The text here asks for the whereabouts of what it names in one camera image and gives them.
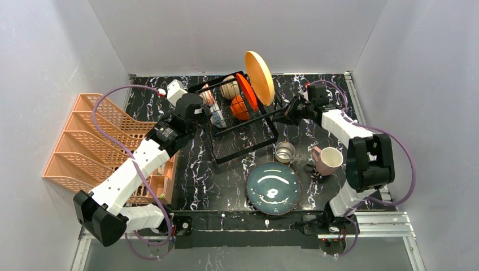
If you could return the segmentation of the orange patterned bowl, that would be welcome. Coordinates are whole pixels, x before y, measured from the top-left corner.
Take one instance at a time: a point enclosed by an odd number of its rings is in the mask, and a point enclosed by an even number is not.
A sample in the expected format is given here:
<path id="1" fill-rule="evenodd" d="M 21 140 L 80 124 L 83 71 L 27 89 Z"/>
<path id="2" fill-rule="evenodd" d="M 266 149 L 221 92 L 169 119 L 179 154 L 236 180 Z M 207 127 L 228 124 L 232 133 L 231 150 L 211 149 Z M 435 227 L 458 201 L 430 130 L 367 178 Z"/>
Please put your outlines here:
<path id="1" fill-rule="evenodd" d="M 215 104 L 215 99 L 211 90 L 209 89 L 209 84 L 204 84 L 202 89 L 204 89 L 204 91 L 200 93 L 200 96 L 202 97 L 204 104 L 212 107 Z"/>

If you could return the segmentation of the blue floral bowl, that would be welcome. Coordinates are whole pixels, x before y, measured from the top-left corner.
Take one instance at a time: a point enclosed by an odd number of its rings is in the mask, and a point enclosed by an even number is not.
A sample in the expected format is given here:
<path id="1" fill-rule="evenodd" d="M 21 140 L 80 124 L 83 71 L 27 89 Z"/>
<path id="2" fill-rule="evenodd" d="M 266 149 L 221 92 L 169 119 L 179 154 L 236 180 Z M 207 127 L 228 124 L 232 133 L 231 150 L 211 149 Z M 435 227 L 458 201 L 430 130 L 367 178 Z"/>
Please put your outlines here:
<path id="1" fill-rule="evenodd" d="M 225 118 L 217 103 L 214 103 L 210 107 L 210 113 L 211 113 L 210 121 L 215 127 L 220 129 L 224 129 L 227 127 Z"/>

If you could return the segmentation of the stainless steel cup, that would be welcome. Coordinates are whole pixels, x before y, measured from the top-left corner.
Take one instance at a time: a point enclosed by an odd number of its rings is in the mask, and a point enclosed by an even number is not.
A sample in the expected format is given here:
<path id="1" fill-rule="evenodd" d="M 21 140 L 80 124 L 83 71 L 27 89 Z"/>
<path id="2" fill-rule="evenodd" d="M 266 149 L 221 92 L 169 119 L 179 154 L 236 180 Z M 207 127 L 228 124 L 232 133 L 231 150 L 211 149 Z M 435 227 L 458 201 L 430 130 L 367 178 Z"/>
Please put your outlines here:
<path id="1" fill-rule="evenodd" d="M 275 158 L 280 163 L 290 163 L 295 157 L 296 149 L 290 142 L 279 142 L 275 146 Z"/>

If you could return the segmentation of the orange glossy bowl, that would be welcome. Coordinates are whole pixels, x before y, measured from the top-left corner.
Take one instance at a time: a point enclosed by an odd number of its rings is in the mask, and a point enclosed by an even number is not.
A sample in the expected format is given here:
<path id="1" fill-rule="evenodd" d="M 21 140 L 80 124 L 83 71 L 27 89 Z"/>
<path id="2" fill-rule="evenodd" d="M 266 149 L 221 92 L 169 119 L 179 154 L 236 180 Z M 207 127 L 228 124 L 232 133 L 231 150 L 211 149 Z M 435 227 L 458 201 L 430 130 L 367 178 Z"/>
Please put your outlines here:
<path id="1" fill-rule="evenodd" d="M 250 115 L 248 113 L 247 107 L 240 95 L 236 96 L 231 104 L 230 104 L 230 110 L 232 112 L 232 115 L 239 120 L 242 121 L 247 121 L 250 119 Z"/>

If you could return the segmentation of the black wire dish rack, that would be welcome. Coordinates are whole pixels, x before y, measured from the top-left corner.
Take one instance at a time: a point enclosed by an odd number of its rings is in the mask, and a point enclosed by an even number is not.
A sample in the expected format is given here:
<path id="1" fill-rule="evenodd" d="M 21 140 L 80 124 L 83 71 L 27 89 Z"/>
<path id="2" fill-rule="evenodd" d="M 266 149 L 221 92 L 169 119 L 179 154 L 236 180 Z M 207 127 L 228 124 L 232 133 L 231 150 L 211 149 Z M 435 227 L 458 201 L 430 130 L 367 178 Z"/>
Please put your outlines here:
<path id="1" fill-rule="evenodd" d="M 190 93 L 211 94 L 213 99 L 211 104 L 204 105 L 208 121 L 203 130 L 205 144 L 217 164 L 245 156 L 278 140 L 272 116 L 285 107 L 281 95 L 275 94 L 270 105 L 257 99 L 255 109 L 237 82 L 238 75 L 249 78 L 238 71 L 188 87 Z"/>

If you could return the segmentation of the orange red plate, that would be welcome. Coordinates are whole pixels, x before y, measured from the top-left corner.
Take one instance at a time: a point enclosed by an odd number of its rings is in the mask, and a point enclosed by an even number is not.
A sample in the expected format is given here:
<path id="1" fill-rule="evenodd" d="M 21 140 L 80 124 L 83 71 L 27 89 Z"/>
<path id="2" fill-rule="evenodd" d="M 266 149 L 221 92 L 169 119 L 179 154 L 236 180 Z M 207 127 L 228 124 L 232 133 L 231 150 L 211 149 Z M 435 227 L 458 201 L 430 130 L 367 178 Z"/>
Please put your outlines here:
<path id="1" fill-rule="evenodd" d="M 236 79 L 237 79 L 238 85 L 240 86 L 240 88 L 241 88 L 244 96 L 246 97 L 250 107 L 254 111 L 257 111 L 259 109 L 258 102 L 257 102 L 256 95 L 255 95 L 250 83 L 240 73 L 236 74 Z"/>

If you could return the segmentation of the yellow plate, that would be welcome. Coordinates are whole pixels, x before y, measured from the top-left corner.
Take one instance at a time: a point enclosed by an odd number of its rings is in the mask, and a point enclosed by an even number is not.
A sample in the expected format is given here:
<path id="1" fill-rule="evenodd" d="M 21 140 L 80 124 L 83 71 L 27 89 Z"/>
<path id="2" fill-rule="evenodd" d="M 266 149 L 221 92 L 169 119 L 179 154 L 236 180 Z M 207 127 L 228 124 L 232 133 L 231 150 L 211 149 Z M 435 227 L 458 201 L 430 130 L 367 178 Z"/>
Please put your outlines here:
<path id="1" fill-rule="evenodd" d="M 263 105 L 270 106 L 275 98 L 275 87 L 266 62 L 258 53 L 246 51 L 245 66 L 256 96 Z"/>

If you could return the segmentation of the dark teal plate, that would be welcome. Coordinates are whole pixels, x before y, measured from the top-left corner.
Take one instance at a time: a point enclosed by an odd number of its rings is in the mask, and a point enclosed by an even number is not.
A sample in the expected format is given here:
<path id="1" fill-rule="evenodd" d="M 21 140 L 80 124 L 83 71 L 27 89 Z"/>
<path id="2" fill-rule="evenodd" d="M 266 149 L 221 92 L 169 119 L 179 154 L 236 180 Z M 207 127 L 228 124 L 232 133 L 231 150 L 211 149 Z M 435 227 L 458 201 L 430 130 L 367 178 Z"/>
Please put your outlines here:
<path id="1" fill-rule="evenodd" d="M 276 161 L 258 165 L 246 181 L 249 202 L 258 211 L 272 216 L 291 212 L 301 201 L 301 191 L 297 173 Z"/>

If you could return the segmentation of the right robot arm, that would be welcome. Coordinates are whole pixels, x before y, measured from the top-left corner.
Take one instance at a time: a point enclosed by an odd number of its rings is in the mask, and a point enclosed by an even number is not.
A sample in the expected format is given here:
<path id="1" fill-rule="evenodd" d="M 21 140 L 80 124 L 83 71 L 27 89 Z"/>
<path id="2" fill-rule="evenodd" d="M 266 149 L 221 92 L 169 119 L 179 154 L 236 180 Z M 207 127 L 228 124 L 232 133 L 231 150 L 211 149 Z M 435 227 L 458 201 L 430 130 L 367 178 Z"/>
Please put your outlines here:
<path id="1" fill-rule="evenodd" d="M 306 97 L 295 96 L 272 118 L 287 125 L 299 125 L 303 119 L 312 120 L 332 133 L 347 150 L 346 182 L 325 207 L 333 217 L 350 216 L 362 200 L 394 181 L 391 138 L 359 126 L 331 104 L 324 84 L 308 85 Z"/>

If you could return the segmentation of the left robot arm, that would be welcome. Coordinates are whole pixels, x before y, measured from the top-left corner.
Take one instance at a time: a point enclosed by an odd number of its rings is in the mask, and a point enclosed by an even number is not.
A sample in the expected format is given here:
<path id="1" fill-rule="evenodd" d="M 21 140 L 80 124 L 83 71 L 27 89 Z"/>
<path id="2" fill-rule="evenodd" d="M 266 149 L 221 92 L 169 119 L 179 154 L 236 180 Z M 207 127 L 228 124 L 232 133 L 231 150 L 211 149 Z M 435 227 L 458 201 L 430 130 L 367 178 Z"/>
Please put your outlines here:
<path id="1" fill-rule="evenodd" d="M 183 94 L 173 113 L 156 123 L 112 175 L 90 192 L 81 190 L 74 196 L 79 223 L 105 247 L 125 233 L 158 228 L 163 222 L 171 234 L 172 222 L 161 202 L 139 207 L 124 204 L 146 177 L 194 138 L 205 117 L 203 99 L 198 94 Z"/>

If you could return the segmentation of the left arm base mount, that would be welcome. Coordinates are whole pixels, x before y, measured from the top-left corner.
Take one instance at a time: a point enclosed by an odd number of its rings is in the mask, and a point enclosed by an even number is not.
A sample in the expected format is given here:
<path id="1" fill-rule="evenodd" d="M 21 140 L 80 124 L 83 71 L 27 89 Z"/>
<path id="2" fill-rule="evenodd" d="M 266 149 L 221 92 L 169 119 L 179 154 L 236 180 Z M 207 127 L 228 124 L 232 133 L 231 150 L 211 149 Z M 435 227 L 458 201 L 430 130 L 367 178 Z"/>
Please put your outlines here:
<path id="1" fill-rule="evenodd" d="M 172 223 L 172 236 L 189 236 L 193 231 L 193 219 L 191 216 L 183 213 L 175 213 L 170 216 Z M 167 236 L 168 229 L 166 222 L 162 222 L 158 228 L 142 229 L 139 231 L 141 236 Z"/>

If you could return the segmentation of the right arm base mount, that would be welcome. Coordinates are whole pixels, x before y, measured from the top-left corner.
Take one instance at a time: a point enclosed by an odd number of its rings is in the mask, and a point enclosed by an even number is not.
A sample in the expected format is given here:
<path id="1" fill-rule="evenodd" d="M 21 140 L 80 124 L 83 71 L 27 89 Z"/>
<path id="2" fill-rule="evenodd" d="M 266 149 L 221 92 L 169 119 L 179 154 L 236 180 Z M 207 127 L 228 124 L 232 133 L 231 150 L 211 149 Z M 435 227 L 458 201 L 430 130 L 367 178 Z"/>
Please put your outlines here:
<path id="1" fill-rule="evenodd" d="M 335 258 L 350 253 L 357 245 L 360 233 L 355 214 L 342 217 L 334 217 L 328 212 L 304 215 L 293 228 L 305 235 L 319 237 L 323 254 Z"/>

